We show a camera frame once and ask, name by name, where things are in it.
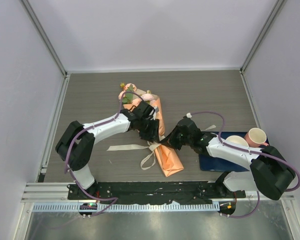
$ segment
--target blue tray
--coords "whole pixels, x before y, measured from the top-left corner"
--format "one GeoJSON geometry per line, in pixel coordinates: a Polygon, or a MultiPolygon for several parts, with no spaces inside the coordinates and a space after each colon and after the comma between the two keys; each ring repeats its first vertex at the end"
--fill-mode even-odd
{"type": "MultiPolygon", "coordinates": [[[[221,133],[221,137],[223,139],[226,139],[232,135],[244,137],[246,134],[247,134],[246,132],[240,132],[240,131],[224,131],[221,133]]],[[[230,161],[224,160],[222,158],[218,158],[218,157],[204,156],[204,155],[199,154],[199,162],[200,162],[200,169],[202,171],[215,171],[215,172],[225,172],[225,171],[247,172],[247,171],[249,171],[246,168],[244,168],[238,164],[235,164],[233,162],[230,162],[230,161]]]]}

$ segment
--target black mounting plate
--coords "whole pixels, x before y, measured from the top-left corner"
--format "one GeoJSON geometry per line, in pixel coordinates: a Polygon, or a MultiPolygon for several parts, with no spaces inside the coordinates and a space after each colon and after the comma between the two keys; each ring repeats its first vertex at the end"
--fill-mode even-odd
{"type": "MultiPolygon", "coordinates": [[[[231,199],[232,192],[221,195],[217,183],[207,181],[153,181],[153,182],[98,182],[95,196],[118,197],[116,204],[162,205],[172,201],[181,205],[211,204],[210,199],[231,199]]],[[[68,200],[89,200],[76,184],[68,185],[68,200]]],[[[237,191],[237,198],[245,198],[245,191],[237,191]]]]}

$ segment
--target cable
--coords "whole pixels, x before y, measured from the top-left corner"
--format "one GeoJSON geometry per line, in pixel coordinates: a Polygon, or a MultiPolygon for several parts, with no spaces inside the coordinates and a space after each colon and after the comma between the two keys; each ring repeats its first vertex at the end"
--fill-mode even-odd
{"type": "Polygon", "coordinates": [[[256,202],[256,205],[255,205],[254,209],[250,213],[242,215],[242,216],[232,216],[232,215],[227,215],[227,214],[224,214],[224,213],[221,213],[220,215],[225,216],[227,218],[232,218],[232,219],[243,219],[243,218],[247,218],[247,217],[251,216],[252,214],[255,213],[255,211],[257,211],[257,209],[259,207],[259,204],[260,204],[260,194],[259,194],[258,191],[256,192],[256,194],[258,196],[258,200],[256,202]]]}
{"type": "Polygon", "coordinates": [[[93,216],[97,216],[101,213],[103,213],[105,210],[107,210],[108,208],[110,208],[113,204],[115,204],[115,202],[118,200],[117,197],[111,197],[111,198],[98,198],[98,197],[94,197],[92,195],[90,195],[89,193],[86,192],[86,190],[80,185],[80,183],[78,182],[78,180],[76,179],[75,175],[73,174],[72,170],[68,167],[68,163],[69,163],[69,158],[70,158],[70,154],[71,154],[71,150],[76,142],[76,140],[79,138],[79,136],[83,133],[85,133],[86,131],[90,130],[90,129],[93,129],[93,128],[96,128],[96,127],[99,127],[99,126],[102,126],[104,124],[108,124],[108,123],[111,123],[112,121],[114,121],[115,119],[118,118],[118,116],[120,115],[120,111],[121,111],[121,105],[122,105],[122,100],[125,96],[125,94],[134,94],[136,95],[138,98],[142,99],[141,96],[139,96],[138,94],[136,94],[135,92],[130,92],[130,91],[126,91],[122,94],[121,98],[120,98],[120,101],[119,101],[119,108],[118,108],[118,111],[116,113],[116,115],[114,116],[114,118],[111,118],[109,120],[106,120],[106,121],[103,121],[103,122],[100,122],[96,125],[91,125],[87,128],[84,128],[83,130],[81,130],[77,135],[74,136],[74,138],[72,139],[70,145],[69,145],[69,148],[68,148],[68,152],[66,153],[66,157],[65,157],[65,167],[64,167],[64,173],[66,174],[67,172],[70,172],[70,175],[71,177],[74,179],[75,183],[78,185],[78,187],[81,189],[81,191],[87,195],[89,198],[91,199],[94,199],[94,200],[98,200],[98,201],[112,201],[107,207],[105,207],[104,209],[102,209],[101,211],[99,212],[96,212],[94,214],[91,215],[91,217],[93,216]]]}
{"type": "Polygon", "coordinates": [[[227,143],[225,141],[222,141],[221,133],[224,130],[224,127],[226,125],[226,120],[225,120],[224,116],[222,116],[220,113],[217,113],[217,112],[214,112],[214,111],[197,111],[197,112],[191,113],[191,115],[197,115],[197,114],[214,114],[214,115],[218,115],[218,116],[220,116],[222,118],[222,126],[221,126],[221,129],[220,129],[219,133],[218,133],[218,139],[219,139],[219,141],[223,145],[225,145],[225,146],[227,146],[229,148],[232,148],[232,149],[240,150],[240,151],[245,152],[245,153],[257,154],[257,155],[265,156],[267,158],[271,158],[271,159],[276,160],[277,162],[279,162],[279,163],[287,166],[288,168],[292,169],[295,172],[295,174],[296,174],[296,176],[298,178],[298,182],[297,182],[297,184],[294,187],[286,189],[285,192],[291,192],[291,191],[297,190],[300,187],[300,173],[290,163],[288,163],[288,162],[286,162],[286,161],[284,161],[284,160],[282,160],[282,159],[280,159],[280,158],[278,158],[276,156],[272,156],[272,155],[264,153],[264,152],[253,151],[253,150],[249,151],[248,149],[244,149],[244,148],[241,148],[241,147],[238,147],[238,146],[233,146],[233,145],[231,145],[231,144],[229,144],[229,143],[227,143]]]}
{"type": "Polygon", "coordinates": [[[42,223],[43,220],[44,220],[44,219],[42,218],[42,219],[40,219],[40,221],[37,223],[37,225],[36,225],[36,227],[35,227],[35,229],[34,229],[32,235],[31,235],[31,237],[30,237],[30,240],[33,240],[33,239],[34,239],[34,237],[36,236],[37,231],[38,231],[38,229],[39,229],[40,226],[44,227],[46,230],[58,230],[58,229],[64,228],[64,227],[67,226],[68,224],[70,224],[70,223],[72,223],[72,222],[74,222],[74,221],[76,221],[76,220],[78,220],[78,219],[82,219],[82,216],[81,216],[81,215],[80,215],[80,216],[76,216],[76,217],[70,219],[69,221],[67,221],[67,222],[65,222],[65,223],[62,223],[62,224],[59,225],[59,226],[46,226],[46,225],[44,225],[44,224],[42,223]]]}
{"type": "MultiPolygon", "coordinates": [[[[247,149],[244,149],[244,148],[241,148],[241,147],[238,147],[238,146],[233,146],[233,145],[231,145],[227,142],[222,141],[221,133],[224,130],[224,127],[226,125],[226,120],[225,120],[224,116],[222,116],[220,113],[214,112],[214,111],[197,111],[197,112],[193,112],[193,113],[191,112],[190,116],[191,115],[197,115],[197,114],[214,114],[214,115],[218,115],[219,117],[222,118],[222,126],[220,128],[220,131],[218,132],[218,139],[219,139],[220,143],[222,143],[223,145],[225,145],[229,148],[232,148],[232,149],[240,150],[240,151],[245,152],[245,153],[257,154],[257,155],[265,156],[267,158],[271,158],[273,160],[278,161],[279,163],[284,164],[288,168],[291,168],[295,172],[295,174],[297,175],[298,183],[294,187],[286,189],[285,192],[291,192],[291,191],[297,190],[300,187],[300,173],[294,166],[292,166],[288,162],[286,162],[286,161],[284,161],[284,160],[282,160],[282,159],[280,159],[276,156],[272,156],[270,154],[267,154],[267,153],[258,152],[258,151],[249,151],[247,149]]],[[[259,194],[258,191],[256,192],[256,194],[258,196],[258,200],[257,200],[255,208],[250,213],[242,215],[242,216],[232,216],[232,215],[227,215],[227,214],[222,213],[222,216],[225,216],[225,217],[228,217],[228,218],[233,218],[233,219],[242,219],[242,218],[246,218],[246,217],[251,216],[258,209],[259,203],[260,203],[260,194],[259,194]]]]}

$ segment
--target pink cup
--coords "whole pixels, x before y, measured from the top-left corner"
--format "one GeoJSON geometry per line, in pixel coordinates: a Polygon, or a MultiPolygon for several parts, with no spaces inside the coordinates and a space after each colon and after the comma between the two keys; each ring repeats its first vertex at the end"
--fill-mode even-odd
{"type": "Polygon", "coordinates": [[[266,143],[266,133],[262,129],[257,127],[251,128],[244,136],[244,139],[252,148],[258,148],[260,145],[269,145],[268,143],[266,143]]]}

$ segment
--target ribbon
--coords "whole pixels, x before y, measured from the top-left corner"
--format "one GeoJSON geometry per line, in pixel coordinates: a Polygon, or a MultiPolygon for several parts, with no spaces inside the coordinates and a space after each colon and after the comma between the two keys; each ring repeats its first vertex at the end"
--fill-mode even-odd
{"type": "MultiPolygon", "coordinates": [[[[214,129],[215,127],[216,127],[215,125],[212,125],[212,126],[208,127],[207,129],[205,129],[204,131],[214,129]]],[[[160,141],[164,138],[165,138],[165,136],[159,136],[160,141]]],[[[142,170],[148,170],[156,164],[155,149],[157,147],[159,147],[161,145],[161,143],[153,143],[153,144],[151,144],[150,142],[147,142],[147,143],[148,143],[148,146],[141,146],[141,145],[137,145],[137,144],[110,146],[107,149],[107,151],[126,151],[126,150],[149,149],[151,151],[151,153],[148,156],[146,156],[144,159],[142,159],[142,161],[140,162],[140,168],[142,170]],[[143,167],[144,164],[151,158],[152,155],[153,155],[153,162],[152,162],[151,166],[143,167]]]]}

